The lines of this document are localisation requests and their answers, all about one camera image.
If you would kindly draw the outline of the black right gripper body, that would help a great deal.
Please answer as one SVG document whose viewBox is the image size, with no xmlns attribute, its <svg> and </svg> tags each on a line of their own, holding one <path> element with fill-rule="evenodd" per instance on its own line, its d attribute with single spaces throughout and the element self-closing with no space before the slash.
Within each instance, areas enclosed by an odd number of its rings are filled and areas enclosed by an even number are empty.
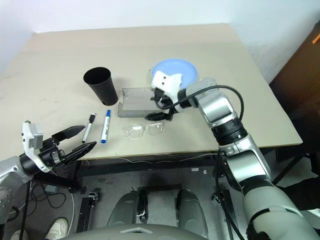
<svg viewBox="0 0 320 240">
<path fill-rule="evenodd" d="M 173 104 L 172 100 L 169 97 L 167 97 L 164 94 L 164 91 L 162 91 L 159 88 L 156 89 L 156 100 L 157 106 L 162 110 L 165 110 L 166 107 Z"/>
</svg>

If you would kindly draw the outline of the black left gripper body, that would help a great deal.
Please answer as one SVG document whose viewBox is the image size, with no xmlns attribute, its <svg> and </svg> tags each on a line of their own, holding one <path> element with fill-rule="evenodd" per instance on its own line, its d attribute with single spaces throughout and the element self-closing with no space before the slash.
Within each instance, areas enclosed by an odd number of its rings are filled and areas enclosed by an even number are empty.
<svg viewBox="0 0 320 240">
<path fill-rule="evenodd" d="M 66 154 L 58 148 L 60 142 L 66 140 L 65 136 L 52 136 L 42 142 L 39 157 L 47 167 L 66 164 Z"/>
</svg>

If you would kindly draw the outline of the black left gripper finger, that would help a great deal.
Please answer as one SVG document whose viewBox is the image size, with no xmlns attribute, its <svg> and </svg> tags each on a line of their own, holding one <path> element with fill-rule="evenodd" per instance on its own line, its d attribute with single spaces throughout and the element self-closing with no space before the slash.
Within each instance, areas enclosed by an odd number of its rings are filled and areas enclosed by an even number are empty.
<svg viewBox="0 0 320 240">
<path fill-rule="evenodd" d="M 55 144 L 59 144 L 60 142 L 70 139 L 77 134 L 79 134 L 83 129 L 85 128 L 84 125 L 75 125 L 68 127 L 62 131 L 59 131 L 58 133 L 53 134 L 51 137 Z"/>
<path fill-rule="evenodd" d="M 82 145 L 74 148 L 70 153 L 64 155 L 61 162 L 65 165 L 69 165 L 77 161 L 88 154 L 96 146 L 96 144 L 96 141 L 83 143 Z"/>
</svg>

